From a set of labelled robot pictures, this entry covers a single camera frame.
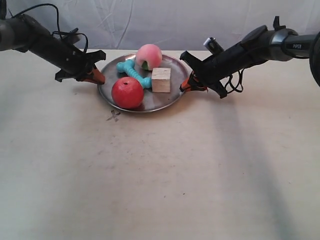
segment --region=silver tray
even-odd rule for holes
[[[144,98],[142,104],[136,109],[123,109],[118,107],[111,96],[111,90],[115,82],[122,77],[126,77],[125,73],[118,73],[116,65],[119,62],[124,62],[128,59],[134,59],[136,53],[124,55],[118,57],[111,62],[109,62],[102,70],[102,74],[105,76],[105,84],[98,85],[98,90],[102,97],[113,107],[133,113],[150,113],[155,112],[170,105],[174,104],[177,100],[181,98],[183,92],[180,91],[180,85],[182,82],[188,78],[189,73],[186,67],[177,59],[170,57],[168,55],[162,55],[161,68],[171,68],[171,92],[170,93],[158,93],[152,92],[151,89],[144,90]],[[134,69],[142,77],[151,77],[151,71],[146,71],[139,66],[134,66]]]

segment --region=white table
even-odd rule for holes
[[[134,51],[105,52],[100,69]],[[115,121],[96,85],[57,82],[32,53],[0,57],[1,240],[319,240],[307,60],[247,69],[241,94],[191,92]]]

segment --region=wooden block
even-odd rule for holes
[[[171,68],[156,67],[152,70],[151,87],[153,93],[170,93]]]

